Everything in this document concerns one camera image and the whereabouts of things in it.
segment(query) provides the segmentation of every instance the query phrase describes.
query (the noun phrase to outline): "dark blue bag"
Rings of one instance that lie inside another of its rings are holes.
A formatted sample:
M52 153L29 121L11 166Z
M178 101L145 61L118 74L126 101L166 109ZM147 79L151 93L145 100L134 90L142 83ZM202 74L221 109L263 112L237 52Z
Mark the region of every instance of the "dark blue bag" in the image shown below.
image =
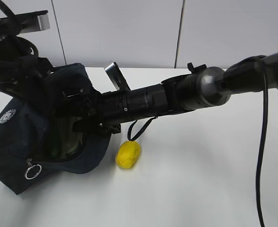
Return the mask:
M81 87L86 94L99 93L81 64L57 68L48 83L54 92ZM0 181L20 194L54 172L83 174L97 167L111 135L73 132L77 120L43 116L13 98L0 113Z

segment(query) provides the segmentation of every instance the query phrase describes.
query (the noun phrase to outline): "white table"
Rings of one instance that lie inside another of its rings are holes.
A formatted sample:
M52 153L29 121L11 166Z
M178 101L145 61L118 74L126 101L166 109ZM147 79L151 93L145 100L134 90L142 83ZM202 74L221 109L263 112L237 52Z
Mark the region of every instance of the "white table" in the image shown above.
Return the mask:
M96 89L115 90L103 69L87 71ZM188 72L121 71L132 89ZM8 100L0 93L0 110ZM269 102L261 195L266 226L278 227L278 91L270 91ZM0 182L0 227L257 227L261 116L262 93L249 93L221 107L161 117L139 138L143 152L131 170L114 162L126 140L123 124L90 173L60 173L19 196Z

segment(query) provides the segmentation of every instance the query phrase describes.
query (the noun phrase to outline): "black cable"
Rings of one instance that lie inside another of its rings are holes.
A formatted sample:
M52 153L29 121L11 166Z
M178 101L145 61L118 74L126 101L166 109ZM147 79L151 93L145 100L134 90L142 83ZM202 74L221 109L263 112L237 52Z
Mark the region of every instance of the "black cable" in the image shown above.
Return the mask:
M259 65L259 68L262 73L264 87L263 87L263 123L262 123L262 133L260 139L259 155L256 169L256 202L257 202L257 211L259 216L259 221L261 227L265 227L263 214L261 209L261 193L260 193L260 177L261 177L261 168L264 155L264 147L266 140L267 132L267 123L268 123L268 84L267 84L267 74L263 61L259 57L254 58Z
M33 55L35 57L38 57L39 56L39 50L38 48L30 41L28 41L27 39L25 38L22 38L22 37L18 37L22 42L24 42L25 44L27 44L32 50L33 50Z
M16 35L18 35L22 30L22 24L16 17L16 15L10 10L10 8L0 0L0 10L7 16L9 21L13 22L16 26Z
M131 138L131 131L134 127L134 125L137 123L137 121L133 122L130 126L129 126L129 129L128 129L128 133L127 133L127 139L129 141L135 141L137 138L139 138L143 132L147 129L148 125L150 125L150 123L154 120L154 119L157 119L158 117L153 117L151 119L149 119L144 125L143 127L138 131L138 133L133 137Z

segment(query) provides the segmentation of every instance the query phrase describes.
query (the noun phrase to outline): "black strap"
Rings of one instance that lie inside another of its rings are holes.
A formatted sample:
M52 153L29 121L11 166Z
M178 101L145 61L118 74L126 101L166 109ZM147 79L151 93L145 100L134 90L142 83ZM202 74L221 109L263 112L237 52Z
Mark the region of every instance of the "black strap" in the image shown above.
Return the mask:
M143 132L147 129L148 125L150 125L150 123L154 120L154 119L157 119L158 117L153 117L151 119L149 119L144 125L143 127L138 131L138 133L133 137L131 138L131 131L134 127L134 125L137 123L137 121L133 122L130 126L129 126L129 129L128 129L128 133L127 133L127 139L129 141L135 141L137 138L139 138Z

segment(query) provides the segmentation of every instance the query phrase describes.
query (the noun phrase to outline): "lemon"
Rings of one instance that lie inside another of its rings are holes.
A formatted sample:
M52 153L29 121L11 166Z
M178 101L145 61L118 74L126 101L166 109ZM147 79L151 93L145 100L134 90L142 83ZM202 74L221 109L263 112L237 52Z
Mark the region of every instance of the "lemon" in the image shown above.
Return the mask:
M130 169L141 154L141 146L136 141L126 141L116 155L116 164L123 169Z

